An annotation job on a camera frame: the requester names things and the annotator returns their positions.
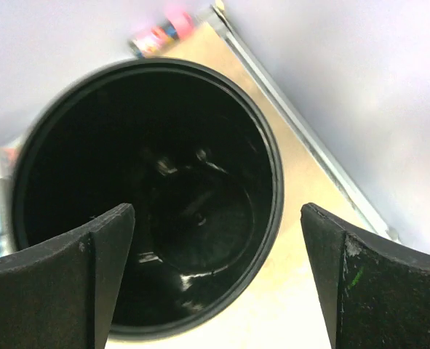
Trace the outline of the large black plastic bucket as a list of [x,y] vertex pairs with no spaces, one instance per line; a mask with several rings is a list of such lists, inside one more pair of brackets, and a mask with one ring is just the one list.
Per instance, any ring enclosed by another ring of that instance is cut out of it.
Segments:
[[185,60],[131,60],[49,104],[10,200],[21,249],[133,205],[111,338],[141,342],[209,321],[250,285],[279,231],[284,176],[266,117],[232,80]]

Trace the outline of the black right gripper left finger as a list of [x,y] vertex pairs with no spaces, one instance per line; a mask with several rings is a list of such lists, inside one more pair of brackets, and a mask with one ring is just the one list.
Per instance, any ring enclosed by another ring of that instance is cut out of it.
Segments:
[[120,204],[0,257],[0,348],[104,348],[134,227]]

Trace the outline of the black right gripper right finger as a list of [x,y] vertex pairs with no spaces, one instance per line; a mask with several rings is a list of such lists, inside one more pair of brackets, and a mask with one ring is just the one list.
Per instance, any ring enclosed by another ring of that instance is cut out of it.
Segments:
[[430,348],[430,254],[313,203],[300,223],[332,348]]

